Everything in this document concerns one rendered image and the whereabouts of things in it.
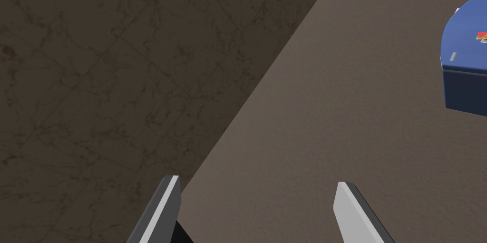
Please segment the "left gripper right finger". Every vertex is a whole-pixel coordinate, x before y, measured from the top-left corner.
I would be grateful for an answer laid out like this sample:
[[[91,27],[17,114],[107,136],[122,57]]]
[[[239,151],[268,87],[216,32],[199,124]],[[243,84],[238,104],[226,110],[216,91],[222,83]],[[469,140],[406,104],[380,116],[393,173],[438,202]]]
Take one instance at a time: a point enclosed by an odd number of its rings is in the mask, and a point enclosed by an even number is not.
[[[338,182],[333,211],[344,243],[395,243],[355,184]]]

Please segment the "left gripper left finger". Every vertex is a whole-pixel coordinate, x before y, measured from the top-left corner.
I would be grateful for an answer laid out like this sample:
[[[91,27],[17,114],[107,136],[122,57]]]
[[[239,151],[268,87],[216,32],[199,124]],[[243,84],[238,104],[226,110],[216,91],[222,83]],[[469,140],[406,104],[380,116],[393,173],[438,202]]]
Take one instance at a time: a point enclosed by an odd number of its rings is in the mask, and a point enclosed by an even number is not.
[[[167,175],[158,185],[127,243],[170,243],[180,206],[180,178]]]

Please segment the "blue book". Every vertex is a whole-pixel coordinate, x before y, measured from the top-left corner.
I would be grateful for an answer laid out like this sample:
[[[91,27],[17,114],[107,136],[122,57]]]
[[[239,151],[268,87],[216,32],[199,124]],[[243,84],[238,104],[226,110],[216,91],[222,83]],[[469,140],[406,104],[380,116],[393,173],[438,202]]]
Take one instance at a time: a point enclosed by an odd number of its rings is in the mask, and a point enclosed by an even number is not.
[[[487,0],[469,0],[453,13],[440,60],[446,108],[487,117]]]

